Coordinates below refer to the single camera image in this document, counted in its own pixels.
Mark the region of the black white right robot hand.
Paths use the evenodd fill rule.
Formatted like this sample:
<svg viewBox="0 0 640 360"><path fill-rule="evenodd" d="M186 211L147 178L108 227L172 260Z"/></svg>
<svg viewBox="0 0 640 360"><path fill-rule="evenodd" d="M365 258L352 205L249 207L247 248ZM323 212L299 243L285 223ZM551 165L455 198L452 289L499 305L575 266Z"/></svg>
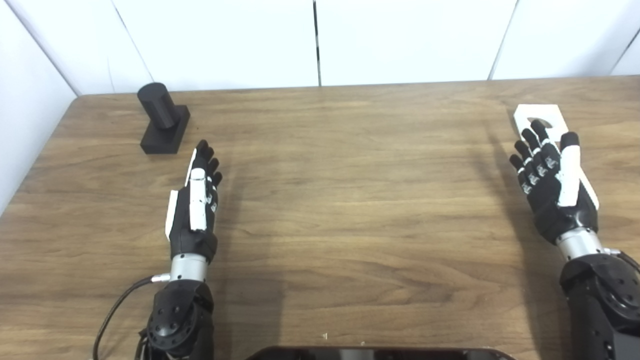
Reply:
<svg viewBox="0 0 640 360"><path fill-rule="evenodd" d="M599 200L582 169L576 132L553 141L540 119L514 143L509 162L534 216L537 232L551 244L574 230L599 231Z"/></svg>

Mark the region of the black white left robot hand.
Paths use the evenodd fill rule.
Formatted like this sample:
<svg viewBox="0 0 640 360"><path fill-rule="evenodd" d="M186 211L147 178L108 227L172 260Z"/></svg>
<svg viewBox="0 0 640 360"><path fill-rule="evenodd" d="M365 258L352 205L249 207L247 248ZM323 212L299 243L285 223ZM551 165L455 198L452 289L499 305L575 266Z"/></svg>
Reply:
<svg viewBox="0 0 640 360"><path fill-rule="evenodd" d="M218 186L223 175L210 144L202 139L190 157L183 187L169 193L165 235L170 257L199 255L210 264L218 239L214 233L218 209Z"/></svg>

